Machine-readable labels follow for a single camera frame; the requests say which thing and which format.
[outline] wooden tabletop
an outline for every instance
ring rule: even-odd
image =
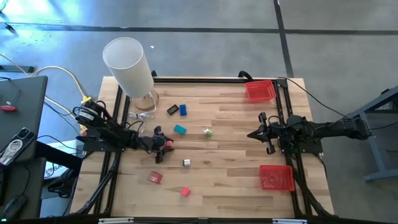
[[[294,79],[305,88],[304,81]],[[246,137],[260,125],[258,115],[277,115],[276,102],[249,103],[244,84],[237,83],[156,83],[160,100],[154,119],[143,125],[142,135],[152,136],[160,125],[164,134],[174,140],[174,152],[166,154],[163,163],[155,163],[155,155],[132,149],[122,154],[118,181],[114,194],[112,216],[129,217],[223,217],[270,218],[294,217],[290,192],[262,190],[259,183],[260,165],[286,165],[284,156],[267,155],[266,144]],[[104,77],[99,100],[113,112],[118,84],[113,77]],[[305,92],[289,82],[293,113],[312,120]],[[119,111],[119,122],[124,108],[124,98]],[[187,116],[167,109],[172,105],[187,106]],[[139,112],[134,105],[130,110]],[[179,124],[187,129],[182,136],[173,131]],[[204,129],[213,136],[204,135]],[[92,153],[83,161],[71,212],[77,211],[89,199],[98,185],[104,153]],[[333,213],[330,193],[321,162],[311,154],[303,154],[303,164],[308,188],[324,206]],[[183,167],[184,159],[191,160]],[[150,171],[162,174],[157,185],[147,180]],[[191,194],[180,196],[183,187]],[[300,208],[304,211],[302,194],[298,189]],[[103,205],[108,195],[104,191]]]

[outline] pink block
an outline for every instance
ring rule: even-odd
[[[173,142],[172,141],[167,141],[166,142],[166,147],[173,147]]]

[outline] white cylinder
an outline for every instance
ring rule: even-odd
[[[182,165],[183,166],[190,166],[191,165],[191,160],[190,159],[184,159],[182,161]]]
[[[112,40],[105,46],[102,57],[127,96],[143,97],[154,87],[144,49],[136,39]]]

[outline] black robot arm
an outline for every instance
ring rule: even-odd
[[[266,120],[266,114],[261,113],[259,115],[261,125],[257,130],[249,133],[248,137],[267,142],[268,154],[275,153],[271,139],[278,139],[278,146],[285,153],[295,153],[299,149],[302,149],[302,152],[321,153],[321,138],[346,136],[365,140],[371,135],[367,124],[360,118],[345,118],[332,123],[314,123],[307,121],[305,117],[291,115],[286,123],[284,121],[269,122],[269,125]]]

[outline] red plastic bin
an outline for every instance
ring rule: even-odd
[[[246,93],[250,103],[269,101],[276,97],[271,80],[247,82]]]
[[[260,166],[260,184],[263,190],[294,191],[291,166]]]

